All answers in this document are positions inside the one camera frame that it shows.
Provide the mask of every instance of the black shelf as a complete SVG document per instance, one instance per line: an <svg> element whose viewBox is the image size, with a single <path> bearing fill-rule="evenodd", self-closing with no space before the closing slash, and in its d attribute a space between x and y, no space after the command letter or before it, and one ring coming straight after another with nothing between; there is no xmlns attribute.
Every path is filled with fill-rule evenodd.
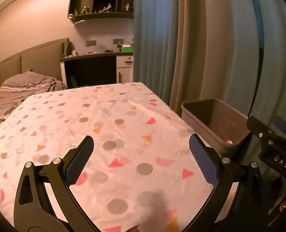
<svg viewBox="0 0 286 232"><path fill-rule="evenodd" d="M107 8L109 3L111 4L109 12L99 12ZM89 6L90 13L82 14L85 5ZM73 14L72 18L68 18L72 22L98 18L133 18L133 0L70 0L68 15L70 14Z"/></svg>

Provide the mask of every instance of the wall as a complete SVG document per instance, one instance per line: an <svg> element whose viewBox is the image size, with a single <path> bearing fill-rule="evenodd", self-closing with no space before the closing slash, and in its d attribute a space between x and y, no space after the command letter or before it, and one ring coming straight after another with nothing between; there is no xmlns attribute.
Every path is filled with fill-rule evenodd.
<svg viewBox="0 0 286 232"><path fill-rule="evenodd" d="M71 26L69 0L16 0L0 12L0 61L7 57L59 38L68 37L75 49L117 51L114 38L133 40L133 19L94 19ZM86 47L85 41L97 40L97 46Z"/></svg>

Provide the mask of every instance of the upholstered headboard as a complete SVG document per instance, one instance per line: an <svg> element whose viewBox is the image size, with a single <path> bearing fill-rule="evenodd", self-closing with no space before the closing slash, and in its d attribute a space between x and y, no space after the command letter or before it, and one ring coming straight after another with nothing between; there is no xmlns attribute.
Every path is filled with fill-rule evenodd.
<svg viewBox="0 0 286 232"><path fill-rule="evenodd" d="M26 49L0 62L0 86L8 78L32 69L34 72L61 78L60 59L68 54L69 38L43 43Z"/></svg>

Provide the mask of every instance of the trash can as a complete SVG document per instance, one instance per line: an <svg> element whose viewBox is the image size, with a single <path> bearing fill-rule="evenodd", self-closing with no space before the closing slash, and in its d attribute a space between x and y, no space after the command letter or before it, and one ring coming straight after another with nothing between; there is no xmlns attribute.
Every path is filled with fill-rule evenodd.
<svg viewBox="0 0 286 232"><path fill-rule="evenodd" d="M221 157L231 158L250 133L248 118L219 99L183 102L182 119Z"/></svg>

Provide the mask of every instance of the fitted sheet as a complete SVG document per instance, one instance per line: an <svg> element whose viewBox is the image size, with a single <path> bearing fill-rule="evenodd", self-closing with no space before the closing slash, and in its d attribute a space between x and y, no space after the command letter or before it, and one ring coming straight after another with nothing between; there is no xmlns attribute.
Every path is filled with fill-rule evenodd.
<svg viewBox="0 0 286 232"><path fill-rule="evenodd" d="M141 232L182 231L213 188L189 150L193 133L142 83L30 96L0 126L0 211L13 224L26 162L48 164L90 135L94 152L70 190L95 225L106 232L138 224Z"/></svg>

